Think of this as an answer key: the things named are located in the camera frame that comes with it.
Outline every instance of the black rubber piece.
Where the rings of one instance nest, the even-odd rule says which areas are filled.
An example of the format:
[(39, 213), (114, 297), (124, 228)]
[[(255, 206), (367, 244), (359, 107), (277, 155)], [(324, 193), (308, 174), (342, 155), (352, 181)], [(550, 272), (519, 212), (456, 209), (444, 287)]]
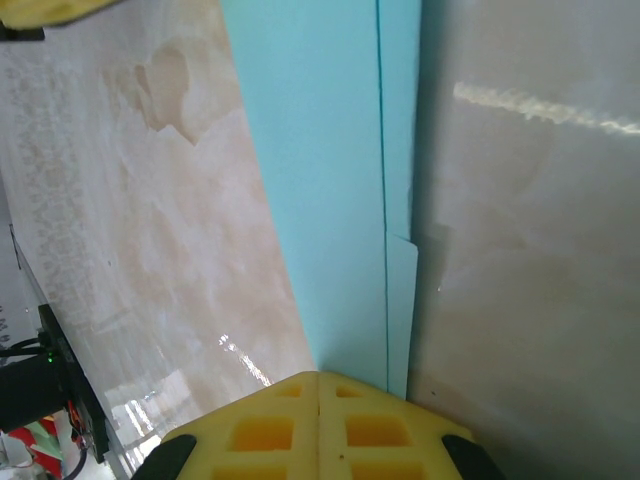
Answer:
[(0, 43), (3, 42), (42, 42), (44, 30), (33, 28), (30, 30), (13, 30), (0, 23)]
[(463, 480), (506, 480), (484, 448), (458, 435), (445, 435), (442, 443)]
[(153, 449), (131, 480), (176, 480), (196, 443), (193, 435), (180, 435), (161, 443)]

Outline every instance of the light blue panel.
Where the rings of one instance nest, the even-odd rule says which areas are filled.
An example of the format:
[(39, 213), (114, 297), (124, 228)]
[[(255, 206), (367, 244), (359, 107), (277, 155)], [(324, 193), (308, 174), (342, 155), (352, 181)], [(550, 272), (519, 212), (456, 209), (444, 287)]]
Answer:
[(409, 239), (421, 0), (379, 0), (387, 231)]
[(321, 370), (386, 389), (376, 2), (222, 5), (313, 357)]
[(379, 0), (390, 393), (407, 394), (418, 249), (409, 243), (421, 0)]
[(407, 396), (418, 248), (387, 233), (389, 279), (389, 393)]

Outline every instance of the white wall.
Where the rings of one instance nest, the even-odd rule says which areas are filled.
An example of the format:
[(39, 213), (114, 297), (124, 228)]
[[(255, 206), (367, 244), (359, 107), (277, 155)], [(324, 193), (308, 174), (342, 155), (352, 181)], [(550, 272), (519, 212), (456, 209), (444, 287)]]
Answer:
[(640, 2), (450, 3), (412, 398), (511, 478), (640, 478)]

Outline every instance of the marble tile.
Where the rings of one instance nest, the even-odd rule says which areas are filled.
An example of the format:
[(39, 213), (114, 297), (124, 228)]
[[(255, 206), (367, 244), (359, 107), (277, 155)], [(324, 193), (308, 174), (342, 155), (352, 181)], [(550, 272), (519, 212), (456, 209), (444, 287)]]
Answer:
[(218, 2), (123, 2), (0, 75), (18, 241), (132, 463), (314, 368)]
[(453, 2), (411, 395), (510, 478), (640, 475), (638, 15)]

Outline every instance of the yellow foam block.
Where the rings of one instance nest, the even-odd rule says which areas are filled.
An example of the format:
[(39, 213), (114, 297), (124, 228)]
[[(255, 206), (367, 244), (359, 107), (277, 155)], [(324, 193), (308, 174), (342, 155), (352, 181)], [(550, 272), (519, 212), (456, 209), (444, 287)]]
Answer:
[(305, 372), (188, 423), (179, 480), (460, 479), (442, 444), (450, 420), (333, 373)]
[(17, 30), (70, 22), (117, 0), (0, 0), (0, 21)]

